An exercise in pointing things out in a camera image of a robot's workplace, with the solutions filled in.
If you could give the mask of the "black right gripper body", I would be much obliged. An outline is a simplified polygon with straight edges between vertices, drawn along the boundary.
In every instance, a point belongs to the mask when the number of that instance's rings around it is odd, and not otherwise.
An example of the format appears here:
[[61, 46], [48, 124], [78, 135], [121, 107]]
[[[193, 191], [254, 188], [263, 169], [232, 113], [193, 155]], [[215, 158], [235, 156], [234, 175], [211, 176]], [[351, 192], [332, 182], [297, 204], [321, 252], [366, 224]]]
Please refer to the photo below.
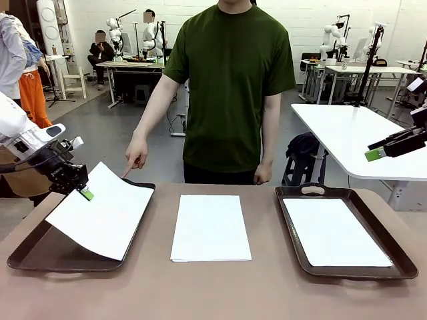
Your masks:
[[388, 157], [399, 157], [426, 146], [426, 131], [406, 130], [387, 139], [384, 151]]

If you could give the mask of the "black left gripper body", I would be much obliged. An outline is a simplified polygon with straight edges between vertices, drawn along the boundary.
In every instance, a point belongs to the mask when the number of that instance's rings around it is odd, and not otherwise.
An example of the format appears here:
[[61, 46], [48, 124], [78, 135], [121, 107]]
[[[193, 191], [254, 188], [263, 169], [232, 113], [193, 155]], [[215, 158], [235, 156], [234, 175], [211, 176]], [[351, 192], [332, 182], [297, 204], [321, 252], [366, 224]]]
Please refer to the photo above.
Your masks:
[[30, 156], [29, 164], [51, 182], [49, 190], [60, 193], [60, 178], [68, 178], [68, 165], [72, 164], [71, 141], [52, 141]]

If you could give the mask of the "person's right hand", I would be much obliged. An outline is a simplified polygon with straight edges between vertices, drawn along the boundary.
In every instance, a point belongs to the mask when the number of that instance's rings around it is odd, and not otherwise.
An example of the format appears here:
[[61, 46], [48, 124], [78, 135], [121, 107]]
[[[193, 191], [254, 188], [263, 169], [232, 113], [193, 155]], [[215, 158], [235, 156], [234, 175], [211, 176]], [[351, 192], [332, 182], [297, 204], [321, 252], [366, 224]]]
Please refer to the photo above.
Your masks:
[[128, 148], [125, 152], [127, 165], [121, 178], [127, 177], [129, 172], [134, 169], [142, 169], [145, 165], [148, 154], [147, 137], [144, 134], [134, 132]]

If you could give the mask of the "person's left hand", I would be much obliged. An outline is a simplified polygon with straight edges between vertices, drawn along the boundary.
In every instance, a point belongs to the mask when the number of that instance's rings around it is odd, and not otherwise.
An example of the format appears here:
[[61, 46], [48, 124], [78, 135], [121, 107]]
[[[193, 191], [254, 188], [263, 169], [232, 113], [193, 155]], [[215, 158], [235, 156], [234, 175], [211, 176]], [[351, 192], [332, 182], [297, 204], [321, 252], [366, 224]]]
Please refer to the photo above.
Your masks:
[[262, 161], [254, 174], [254, 185], [263, 185], [268, 183], [272, 178], [272, 161]]

